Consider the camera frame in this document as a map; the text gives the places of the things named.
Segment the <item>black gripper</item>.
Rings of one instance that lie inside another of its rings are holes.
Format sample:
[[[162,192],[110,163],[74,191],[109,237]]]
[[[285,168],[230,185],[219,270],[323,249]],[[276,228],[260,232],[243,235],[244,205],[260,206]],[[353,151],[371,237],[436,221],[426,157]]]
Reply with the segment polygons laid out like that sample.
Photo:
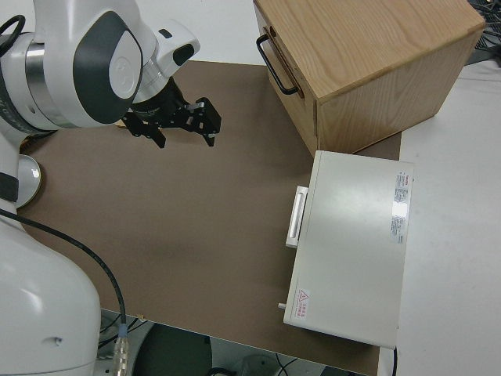
[[[201,135],[209,147],[214,146],[220,132],[222,118],[208,98],[202,97],[194,104],[193,113],[174,78],[153,97],[132,104],[132,112],[123,116],[123,123],[134,136],[151,139],[159,148],[165,148],[166,138],[160,128],[181,128]]]

